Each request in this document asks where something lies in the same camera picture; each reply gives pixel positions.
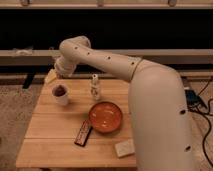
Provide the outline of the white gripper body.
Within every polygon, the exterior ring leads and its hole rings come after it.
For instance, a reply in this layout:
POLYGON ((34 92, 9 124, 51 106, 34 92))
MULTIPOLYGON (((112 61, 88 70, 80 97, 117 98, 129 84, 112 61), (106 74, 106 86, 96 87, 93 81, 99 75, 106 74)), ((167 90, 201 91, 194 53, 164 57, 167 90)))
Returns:
POLYGON ((76 62, 64 57, 59 57, 55 61, 54 68, 56 73, 61 77, 70 77, 76 69, 76 62))

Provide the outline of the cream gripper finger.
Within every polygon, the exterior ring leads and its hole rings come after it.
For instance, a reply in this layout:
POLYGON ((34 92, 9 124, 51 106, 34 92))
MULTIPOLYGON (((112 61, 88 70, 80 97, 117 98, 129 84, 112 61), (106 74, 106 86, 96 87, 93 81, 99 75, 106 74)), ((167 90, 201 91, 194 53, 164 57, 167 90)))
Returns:
POLYGON ((45 77, 44 83, 45 83, 45 84, 49 84, 49 83, 51 83, 52 81, 54 81, 56 78, 57 78, 57 75, 56 75, 55 70, 54 70, 54 69, 51 69, 51 70, 48 72, 47 76, 45 77))

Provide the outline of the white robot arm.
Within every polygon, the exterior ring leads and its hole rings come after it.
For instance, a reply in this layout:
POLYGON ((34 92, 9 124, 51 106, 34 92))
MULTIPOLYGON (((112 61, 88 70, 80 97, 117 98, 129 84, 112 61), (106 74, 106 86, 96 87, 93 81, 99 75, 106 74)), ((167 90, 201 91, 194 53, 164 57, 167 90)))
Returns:
POLYGON ((63 40, 59 51, 54 68, 60 75, 85 63, 129 83, 138 171, 195 171, 184 85, 176 70, 142 57, 94 50, 85 36, 63 40))

